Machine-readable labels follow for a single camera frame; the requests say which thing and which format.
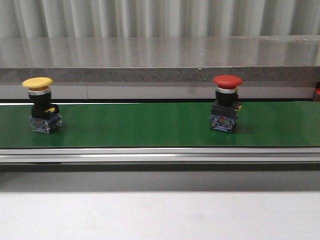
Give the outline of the grey stone countertop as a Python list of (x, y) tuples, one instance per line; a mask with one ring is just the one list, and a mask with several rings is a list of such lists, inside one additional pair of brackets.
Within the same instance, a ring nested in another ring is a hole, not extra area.
[(55, 100), (208, 100), (213, 78), (235, 75), (241, 99), (311, 99), (320, 82), (317, 35), (3, 37), (0, 98), (28, 98), (32, 77)]

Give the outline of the red object at right edge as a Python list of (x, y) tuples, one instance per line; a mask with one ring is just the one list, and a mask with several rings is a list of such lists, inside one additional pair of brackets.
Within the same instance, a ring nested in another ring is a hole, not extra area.
[(320, 101), (320, 82), (318, 82), (318, 83), (316, 84), (316, 88), (315, 88), (313, 100), (314, 100), (315, 102), (319, 102), (319, 101)]

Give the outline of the aluminium conveyor front rail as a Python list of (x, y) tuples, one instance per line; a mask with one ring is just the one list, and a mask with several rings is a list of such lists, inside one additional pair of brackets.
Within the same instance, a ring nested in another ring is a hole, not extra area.
[(1, 149), (2, 172), (318, 171), (319, 147)]

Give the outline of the white pleated curtain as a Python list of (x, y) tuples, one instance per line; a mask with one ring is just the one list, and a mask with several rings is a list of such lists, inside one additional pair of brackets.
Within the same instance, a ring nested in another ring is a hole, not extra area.
[(3, 0), (9, 37), (318, 35), (317, 0)]

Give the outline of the green conveyor belt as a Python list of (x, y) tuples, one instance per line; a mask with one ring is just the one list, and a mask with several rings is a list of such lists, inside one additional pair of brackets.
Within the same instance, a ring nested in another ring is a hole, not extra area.
[(62, 104), (62, 127), (32, 131), (29, 105), (0, 108), (2, 148), (267, 147), (320, 144), (320, 104), (244, 102), (233, 133), (210, 129), (209, 102)]

